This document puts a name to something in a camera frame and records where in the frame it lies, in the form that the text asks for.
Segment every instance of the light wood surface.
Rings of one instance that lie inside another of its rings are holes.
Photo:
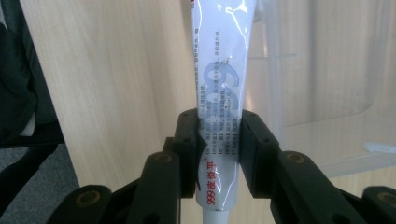
[[[365,141],[396,146],[396,9],[378,2],[279,1],[272,7],[280,8],[283,28],[253,26],[245,108],[263,118],[284,149],[306,153],[325,173],[333,171],[326,164],[370,157]],[[174,135],[178,114],[196,107],[190,1],[21,4],[79,184],[115,190],[138,178],[146,157]],[[275,51],[274,31],[282,46]],[[280,82],[269,67],[282,74]],[[380,76],[361,76],[366,70]],[[312,82],[313,73],[322,76]],[[361,195],[369,185],[396,188],[395,174],[390,167],[332,182]],[[230,223],[273,223],[269,202],[251,199],[240,179]],[[202,223],[195,200],[182,201],[181,218]]]

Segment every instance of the screw hole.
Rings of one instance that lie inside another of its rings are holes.
[[[148,214],[143,219],[144,224],[157,224],[160,223],[160,216],[155,213]]]
[[[78,195],[76,199],[77,207],[89,207],[100,200],[100,192],[97,190],[90,190]]]
[[[169,162],[172,160],[172,157],[168,154],[161,153],[155,157],[155,160],[159,162]]]
[[[332,222],[336,224],[349,224],[349,219],[341,214],[333,214],[332,215]]]
[[[381,202],[396,208],[396,195],[389,192],[380,192],[377,197]]]
[[[298,164],[303,163],[305,161],[305,159],[302,156],[300,156],[298,154],[294,154],[294,153],[290,153],[286,157],[288,158],[288,160],[293,161]]]

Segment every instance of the large number printed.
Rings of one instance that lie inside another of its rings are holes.
[[[206,193],[206,203],[215,205],[216,204],[216,193],[213,190],[208,190]]]
[[[237,109],[238,97],[226,82],[227,74],[233,78],[233,87],[239,86],[239,76],[227,63],[210,63],[204,71],[207,85],[205,89],[206,112],[204,113],[205,128],[209,132],[224,130],[226,120],[234,119],[231,109]]]

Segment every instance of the gray floor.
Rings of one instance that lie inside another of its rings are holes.
[[[26,150],[0,149],[0,171],[22,157]],[[67,148],[59,145],[8,207],[0,218],[0,224],[46,223],[63,198],[77,188]]]

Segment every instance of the tube label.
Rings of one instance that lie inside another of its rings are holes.
[[[192,44],[199,134],[207,146],[197,202],[230,210],[236,202],[239,126],[255,0],[194,0]]]

